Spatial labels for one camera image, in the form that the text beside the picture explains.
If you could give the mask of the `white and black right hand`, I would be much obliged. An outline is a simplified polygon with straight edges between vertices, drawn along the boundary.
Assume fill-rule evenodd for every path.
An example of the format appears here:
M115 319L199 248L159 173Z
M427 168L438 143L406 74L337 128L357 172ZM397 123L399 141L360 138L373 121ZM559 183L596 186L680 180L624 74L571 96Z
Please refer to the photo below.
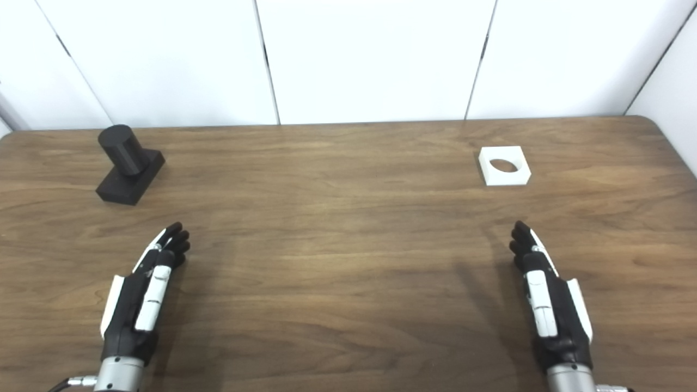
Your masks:
M516 221L509 244L533 316L533 352L542 372L573 364L592 368L592 326L577 279L560 277L536 232Z

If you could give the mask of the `white and black left hand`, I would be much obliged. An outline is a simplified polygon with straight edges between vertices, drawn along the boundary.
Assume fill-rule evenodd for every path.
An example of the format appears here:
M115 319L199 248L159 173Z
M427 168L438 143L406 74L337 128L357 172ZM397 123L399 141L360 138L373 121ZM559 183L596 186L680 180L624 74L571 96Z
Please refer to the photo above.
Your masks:
M182 223L173 223L150 241L129 275L114 276L100 325L102 360L124 357L150 364L170 278L184 264L189 249L189 231Z

